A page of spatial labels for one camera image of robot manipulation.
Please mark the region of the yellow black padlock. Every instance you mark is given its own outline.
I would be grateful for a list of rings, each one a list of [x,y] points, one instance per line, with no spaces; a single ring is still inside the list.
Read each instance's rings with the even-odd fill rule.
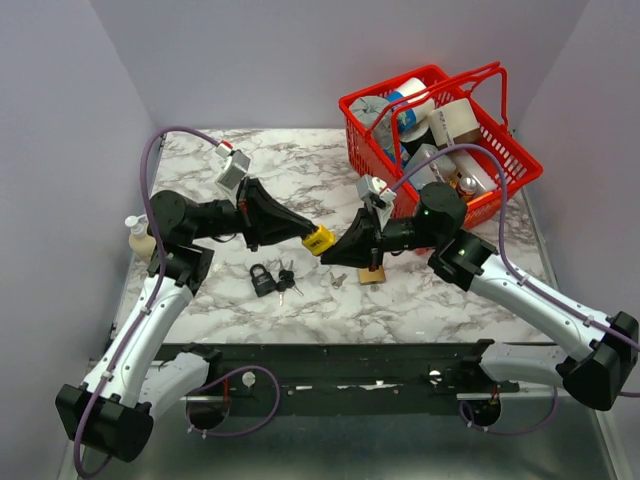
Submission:
[[[302,239],[302,245],[313,255],[321,256],[335,244],[335,234],[319,224],[315,230]]]

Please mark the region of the brass padlock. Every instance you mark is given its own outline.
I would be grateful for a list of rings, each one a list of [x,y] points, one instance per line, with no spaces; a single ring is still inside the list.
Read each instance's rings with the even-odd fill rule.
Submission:
[[[358,270],[358,278],[361,285],[376,285],[386,282],[386,273],[382,266],[375,270],[362,268]]]

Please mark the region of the small silver key pair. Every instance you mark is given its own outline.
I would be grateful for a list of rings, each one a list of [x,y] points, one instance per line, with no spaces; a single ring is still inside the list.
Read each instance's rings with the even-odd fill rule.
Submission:
[[[333,271],[330,271],[329,275],[330,275],[330,285],[333,289],[336,289],[336,290],[339,290],[342,287],[344,281],[348,277],[346,273],[335,275]]]

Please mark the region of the black key bunch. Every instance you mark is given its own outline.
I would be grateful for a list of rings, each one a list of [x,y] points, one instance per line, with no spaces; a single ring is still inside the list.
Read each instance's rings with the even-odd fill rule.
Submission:
[[[304,293],[296,285],[293,265],[293,261],[291,261],[288,266],[286,266],[283,261],[280,261],[278,281],[276,282],[276,291],[279,295],[280,306],[284,305],[284,297],[287,290],[293,290],[299,296],[304,296]]]

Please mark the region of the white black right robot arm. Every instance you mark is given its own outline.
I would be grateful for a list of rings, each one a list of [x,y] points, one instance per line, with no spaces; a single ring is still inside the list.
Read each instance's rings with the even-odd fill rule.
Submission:
[[[321,256],[324,265],[378,268],[387,253],[425,248],[443,281],[489,299],[544,333],[552,346],[491,341],[460,367],[460,379],[480,392],[495,382],[528,382],[566,390],[575,400],[607,411],[637,363],[639,324],[609,316],[548,287],[463,229],[467,206],[448,184],[424,186],[410,217],[381,224],[375,206],[357,211],[345,234]]]

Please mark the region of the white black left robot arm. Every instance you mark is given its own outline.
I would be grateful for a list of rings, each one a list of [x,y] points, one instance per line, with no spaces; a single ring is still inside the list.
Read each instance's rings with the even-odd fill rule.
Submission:
[[[241,180],[233,200],[197,203],[164,190],[146,208],[156,247],[138,301],[81,384],[63,385],[55,399],[76,462],[83,447],[133,461],[155,421],[185,394],[209,395],[220,387],[220,368],[194,353],[181,353],[155,377],[147,375],[171,326],[208,275],[214,252],[194,240],[240,234],[255,251],[295,237],[308,240],[319,230],[274,200],[255,178]]]

